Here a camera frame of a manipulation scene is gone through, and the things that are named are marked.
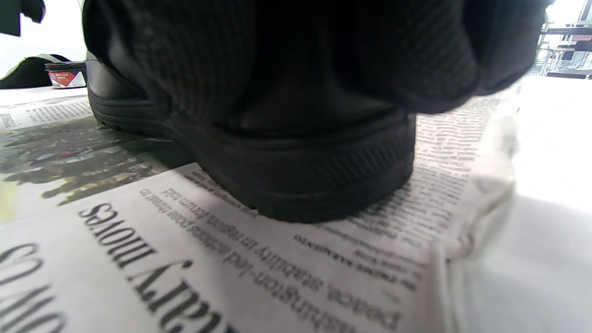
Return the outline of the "person's right hand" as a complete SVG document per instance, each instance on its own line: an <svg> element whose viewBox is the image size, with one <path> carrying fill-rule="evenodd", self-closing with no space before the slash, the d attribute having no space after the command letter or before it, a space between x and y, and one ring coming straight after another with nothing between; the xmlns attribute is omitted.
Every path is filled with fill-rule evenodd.
<svg viewBox="0 0 592 333"><path fill-rule="evenodd" d="M302 130L435 114L531 67L549 0L127 0L130 48L176 112Z"/></svg>

